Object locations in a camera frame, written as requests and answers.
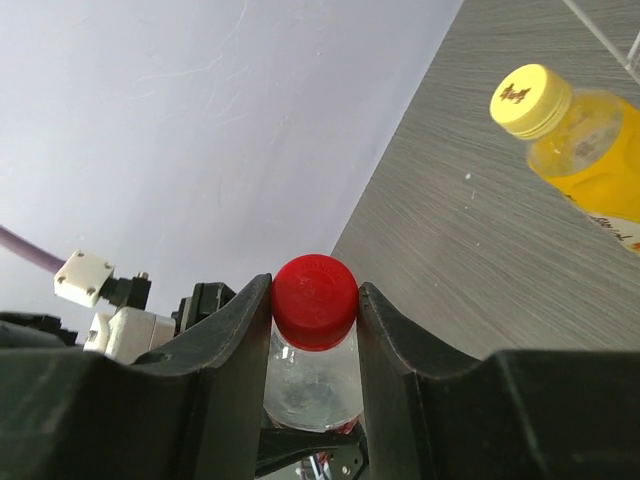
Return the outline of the red bottle cap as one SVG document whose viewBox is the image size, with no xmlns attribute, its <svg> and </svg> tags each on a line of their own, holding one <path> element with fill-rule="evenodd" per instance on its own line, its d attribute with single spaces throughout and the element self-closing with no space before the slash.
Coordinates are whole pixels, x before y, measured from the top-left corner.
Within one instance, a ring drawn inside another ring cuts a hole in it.
<svg viewBox="0 0 640 480">
<path fill-rule="evenodd" d="M 307 254 L 287 262 L 271 287 L 272 316 L 282 336 L 307 351 L 337 346 L 358 310 L 356 280 L 339 260 Z"/>
</svg>

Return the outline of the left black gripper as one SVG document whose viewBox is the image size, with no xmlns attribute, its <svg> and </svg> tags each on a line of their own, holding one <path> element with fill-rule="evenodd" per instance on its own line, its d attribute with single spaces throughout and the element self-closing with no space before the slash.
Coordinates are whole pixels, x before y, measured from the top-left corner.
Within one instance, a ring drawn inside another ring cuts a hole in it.
<svg viewBox="0 0 640 480">
<path fill-rule="evenodd" d="M 175 334 L 179 335 L 208 316 L 214 314 L 236 293 L 223 282 L 197 283 L 191 296 L 182 298 L 177 311 L 171 314 Z"/>
</svg>

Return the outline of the clear red-label water bottle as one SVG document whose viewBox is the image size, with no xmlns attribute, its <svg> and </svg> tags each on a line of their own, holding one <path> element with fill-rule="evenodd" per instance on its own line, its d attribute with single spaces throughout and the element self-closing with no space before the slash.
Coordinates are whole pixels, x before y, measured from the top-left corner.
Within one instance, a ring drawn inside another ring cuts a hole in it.
<svg viewBox="0 0 640 480">
<path fill-rule="evenodd" d="M 307 351 L 273 327 L 263 406 L 277 426 L 350 432 L 363 412 L 356 329 L 329 350 Z"/>
</svg>

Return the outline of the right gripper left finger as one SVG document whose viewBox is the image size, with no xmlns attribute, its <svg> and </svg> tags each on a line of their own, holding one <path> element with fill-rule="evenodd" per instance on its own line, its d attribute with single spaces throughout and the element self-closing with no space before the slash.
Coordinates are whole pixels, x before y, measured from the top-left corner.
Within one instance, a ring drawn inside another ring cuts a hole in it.
<svg viewBox="0 0 640 480">
<path fill-rule="evenodd" d="M 5 479 L 250 479 L 271 325 L 260 274 L 124 365 L 78 348 L 1 353 Z"/>
</svg>

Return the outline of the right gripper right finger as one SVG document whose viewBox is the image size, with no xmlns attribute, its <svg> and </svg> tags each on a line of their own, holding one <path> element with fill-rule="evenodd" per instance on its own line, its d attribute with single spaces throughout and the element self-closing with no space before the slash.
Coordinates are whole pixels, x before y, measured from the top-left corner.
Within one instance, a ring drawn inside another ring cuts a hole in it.
<svg viewBox="0 0 640 480">
<path fill-rule="evenodd" d="M 635 479 L 639 356 L 502 350 L 475 359 L 361 287 L 375 479 Z"/>
</svg>

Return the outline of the yellow honey pomelo drink bottle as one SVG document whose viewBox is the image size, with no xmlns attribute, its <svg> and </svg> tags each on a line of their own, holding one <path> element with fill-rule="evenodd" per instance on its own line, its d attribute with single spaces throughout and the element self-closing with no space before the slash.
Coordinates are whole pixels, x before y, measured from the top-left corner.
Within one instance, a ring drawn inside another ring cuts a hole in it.
<svg viewBox="0 0 640 480">
<path fill-rule="evenodd" d="M 541 64 L 509 73 L 493 121 L 527 145 L 527 164 L 626 250 L 639 252 L 639 111 L 604 90 L 580 90 Z"/>
</svg>

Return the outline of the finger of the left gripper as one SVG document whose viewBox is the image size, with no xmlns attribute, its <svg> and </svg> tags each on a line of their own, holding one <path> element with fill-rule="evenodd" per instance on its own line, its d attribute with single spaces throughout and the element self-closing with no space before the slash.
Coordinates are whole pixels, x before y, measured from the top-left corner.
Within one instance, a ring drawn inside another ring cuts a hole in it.
<svg viewBox="0 0 640 480">
<path fill-rule="evenodd" d="M 316 433 L 263 427 L 255 478 L 264 478 L 290 466 L 300 468 L 299 479 L 369 479 L 364 428 L 359 421 L 348 432 Z"/>
</svg>

